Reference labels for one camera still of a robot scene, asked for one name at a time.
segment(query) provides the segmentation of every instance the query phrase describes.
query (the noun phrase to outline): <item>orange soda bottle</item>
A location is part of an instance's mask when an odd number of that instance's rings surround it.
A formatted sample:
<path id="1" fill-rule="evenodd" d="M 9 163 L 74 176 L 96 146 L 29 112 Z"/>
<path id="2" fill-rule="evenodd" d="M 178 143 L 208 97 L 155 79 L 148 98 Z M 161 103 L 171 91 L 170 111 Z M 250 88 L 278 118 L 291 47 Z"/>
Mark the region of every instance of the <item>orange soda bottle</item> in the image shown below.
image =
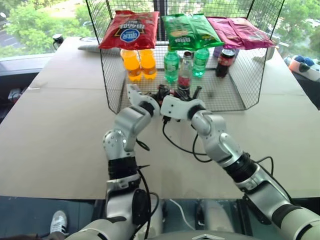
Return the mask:
<path id="1" fill-rule="evenodd" d="M 135 50 L 121 49 L 120 55 L 123 59 L 124 68 L 128 71 L 129 79 L 133 82 L 140 81 L 142 73 L 138 59 L 138 52 Z"/>
<path id="2" fill-rule="evenodd" d="M 152 49 L 139 50 L 141 68 L 143 75 L 148 80 L 153 80 L 157 76 L 156 59 Z"/>

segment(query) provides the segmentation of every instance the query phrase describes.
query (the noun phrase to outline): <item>person's foot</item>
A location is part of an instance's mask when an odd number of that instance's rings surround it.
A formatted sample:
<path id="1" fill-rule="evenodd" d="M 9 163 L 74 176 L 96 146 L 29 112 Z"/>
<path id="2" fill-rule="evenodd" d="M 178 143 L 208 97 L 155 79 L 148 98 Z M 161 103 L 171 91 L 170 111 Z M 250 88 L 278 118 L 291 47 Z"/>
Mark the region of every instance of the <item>person's foot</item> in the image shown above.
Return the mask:
<path id="1" fill-rule="evenodd" d="M 68 235 L 67 233 L 67 216 L 66 214 L 59 210 L 56 211 L 52 217 L 51 225 L 50 225 L 50 233 L 60 232 L 63 235 Z"/>

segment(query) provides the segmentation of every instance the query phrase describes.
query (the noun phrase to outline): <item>green soda bottle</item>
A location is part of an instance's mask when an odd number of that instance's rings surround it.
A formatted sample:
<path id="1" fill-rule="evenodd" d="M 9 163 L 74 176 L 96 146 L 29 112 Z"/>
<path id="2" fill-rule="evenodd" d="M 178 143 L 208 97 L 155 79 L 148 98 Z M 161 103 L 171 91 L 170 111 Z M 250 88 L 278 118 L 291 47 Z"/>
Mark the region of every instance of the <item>green soda bottle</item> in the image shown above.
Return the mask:
<path id="1" fill-rule="evenodd" d="M 196 78 L 201 78 L 206 71 L 206 65 L 209 58 L 208 48 L 202 48 L 195 52 L 193 57 L 192 75 Z"/>
<path id="2" fill-rule="evenodd" d="M 168 46 L 168 52 L 164 55 L 164 77 L 170 84 L 178 80 L 179 62 L 177 51 L 172 51 Z"/>

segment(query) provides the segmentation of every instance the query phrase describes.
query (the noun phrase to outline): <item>green chip bag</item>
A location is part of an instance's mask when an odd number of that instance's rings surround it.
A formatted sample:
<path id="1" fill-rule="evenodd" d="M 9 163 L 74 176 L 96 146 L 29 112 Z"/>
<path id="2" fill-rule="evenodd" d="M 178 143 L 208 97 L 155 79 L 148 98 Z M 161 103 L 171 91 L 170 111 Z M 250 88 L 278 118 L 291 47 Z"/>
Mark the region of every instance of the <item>green chip bag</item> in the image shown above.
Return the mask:
<path id="1" fill-rule="evenodd" d="M 170 48 L 174 51 L 196 51 L 224 44 L 202 13 L 192 16 L 172 14 L 163 16 L 162 20 Z"/>

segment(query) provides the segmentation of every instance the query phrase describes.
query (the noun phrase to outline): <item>beige table surface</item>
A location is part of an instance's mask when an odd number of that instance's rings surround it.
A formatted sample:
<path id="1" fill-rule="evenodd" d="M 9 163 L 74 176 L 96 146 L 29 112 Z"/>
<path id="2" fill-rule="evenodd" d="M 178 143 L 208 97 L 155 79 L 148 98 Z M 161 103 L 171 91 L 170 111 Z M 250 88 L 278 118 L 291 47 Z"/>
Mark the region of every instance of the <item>beige table surface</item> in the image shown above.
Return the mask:
<path id="1" fill-rule="evenodd" d="M 115 115 L 107 106 L 99 54 L 77 50 L 78 44 L 76 37 L 65 40 L 0 125 L 0 196 L 105 197 L 102 137 Z M 273 156 L 274 176 L 293 197 L 320 196 L 320 113 L 278 52 L 265 65 L 261 91 L 253 108 L 221 114 L 228 132 L 253 159 Z M 156 119 L 139 136 L 150 152 L 136 147 L 137 162 L 151 164 L 143 171 L 152 191 L 163 198 L 242 196 L 215 162 L 199 163 L 181 152 L 161 127 Z M 171 121 L 167 132 L 191 148 L 189 123 Z"/>

